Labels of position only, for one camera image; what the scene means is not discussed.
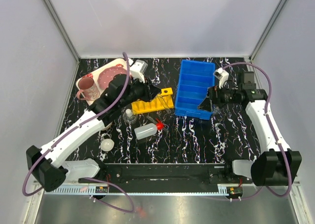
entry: blue storage crate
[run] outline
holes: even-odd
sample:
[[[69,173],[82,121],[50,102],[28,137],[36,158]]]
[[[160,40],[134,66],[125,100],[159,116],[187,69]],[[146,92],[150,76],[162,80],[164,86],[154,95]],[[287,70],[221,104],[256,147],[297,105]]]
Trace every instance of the blue storage crate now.
[[[215,85],[214,63],[182,60],[175,101],[175,115],[209,120],[212,112],[198,109],[207,96],[209,87]]]

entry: metal frame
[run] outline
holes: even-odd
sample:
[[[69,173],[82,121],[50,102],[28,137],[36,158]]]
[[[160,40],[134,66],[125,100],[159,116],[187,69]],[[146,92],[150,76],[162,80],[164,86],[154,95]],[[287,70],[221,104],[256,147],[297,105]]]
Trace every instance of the metal frame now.
[[[38,188],[40,188],[40,185],[33,185],[32,192]],[[23,224],[34,224],[35,223],[43,195],[44,195],[44,190],[41,190],[37,194],[29,197],[29,199],[30,199],[28,201],[29,205],[27,207],[26,214],[22,220]]]
[[[102,186],[106,188],[105,192],[97,192],[97,187]],[[47,195],[114,195],[114,196],[124,196],[121,192],[108,192],[107,184],[83,184],[83,183],[70,183],[62,184],[57,189],[52,192],[47,192]],[[228,196],[227,187],[222,184],[217,184],[217,192],[128,192],[128,195],[132,196]]]
[[[300,183],[298,185],[292,186],[290,198],[298,222],[300,224],[313,224],[313,220],[306,204]]]
[[[115,56],[102,56],[102,55],[91,55],[91,56],[88,56],[88,57],[82,57],[81,59],[115,59],[115,58],[121,58],[122,55],[115,55]],[[172,55],[172,56],[163,56],[163,55],[154,55],[154,56],[151,56],[151,55],[147,55],[147,56],[137,56],[137,55],[132,55],[132,56],[129,56],[129,58],[132,58],[132,59],[141,59],[141,58],[208,58],[208,57],[212,57],[212,58],[226,58],[227,56],[224,56],[224,55],[191,55],[191,56],[187,56],[187,55],[178,55],[178,56],[175,56],[175,55]],[[246,55],[246,56],[240,56],[240,55],[229,55],[228,56],[229,58],[248,58],[249,56]]]
[[[67,34],[65,28],[63,27],[63,24],[61,23],[61,20],[56,13],[56,10],[51,2],[51,0],[43,0],[49,14],[51,15],[53,21],[55,22],[57,29],[60,32],[60,35],[63,37],[68,49],[70,50],[71,54],[73,55],[74,59],[77,61],[77,63],[80,61],[80,56],[78,52],[76,51],[72,41],[69,38],[69,35]]]
[[[264,43],[265,39],[267,38],[271,28],[273,27],[274,23],[276,22],[277,18],[279,17],[279,14],[283,10],[283,8],[284,8],[284,6],[285,6],[287,1],[288,0],[280,0],[279,1],[279,3],[277,5],[274,13],[272,14],[271,18],[269,19],[269,22],[268,22],[267,26],[265,27],[262,35],[260,36],[256,46],[254,47],[254,50],[252,51],[252,54],[250,55],[250,59],[251,60],[253,60],[256,57],[260,47],[262,46],[262,44]]]

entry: red cap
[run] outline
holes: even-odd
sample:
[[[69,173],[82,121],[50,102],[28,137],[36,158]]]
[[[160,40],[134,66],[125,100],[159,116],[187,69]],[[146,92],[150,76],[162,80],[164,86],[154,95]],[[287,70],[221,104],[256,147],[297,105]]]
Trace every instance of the red cap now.
[[[158,123],[156,123],[157,129],[163,129],[164,124],[159,119],[157,119],[157,121],[158,121]]]

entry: pink cup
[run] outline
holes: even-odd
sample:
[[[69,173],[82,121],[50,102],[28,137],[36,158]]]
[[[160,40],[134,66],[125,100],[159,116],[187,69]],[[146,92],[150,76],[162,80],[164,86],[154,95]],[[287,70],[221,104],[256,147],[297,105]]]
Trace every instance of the pink cup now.
[[[96,100],[100,93],[93,80],[90,77],[83,77],[78,83],[79,91],[77,92],[77,98],[80,100]]]

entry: plastic tray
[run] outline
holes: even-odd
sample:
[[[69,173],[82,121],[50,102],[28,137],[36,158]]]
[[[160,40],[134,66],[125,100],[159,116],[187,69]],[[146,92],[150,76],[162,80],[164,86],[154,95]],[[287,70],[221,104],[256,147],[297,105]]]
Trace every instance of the plastic tray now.
[[[133,60],[129,58],[129,65],[132,65]],[[83,77],[91,77],[93,78],[97,89],[99,90],[101,95],[104,90],[108,87],[108,83],[113,79],[114,77],[114,73],[120,74],[120,73],[124,73],[126,72],[127,69],[127,64],[126,61],[122,58],[117,58],[109,63],[107,63],[106,65],[90,72],[89,74],[83,76]],[[107,82],[104,81],[103,77],[106,77],[106,75],[110,75],[110,78],[107,79]],[[79,86],[78,83],[79,81],[82,79],[82,77],[80,79],[78,79],[75,83],[76,87],[79,90]],[[88,103],[88,105],[91,105],[94,101],[93,100],[87,100],[86,101]]]
[[[212,112],[198,109],[207,96],[209,87],[215,85],[214,63],[182,60],[175,101],[175,115],[209,120]]]

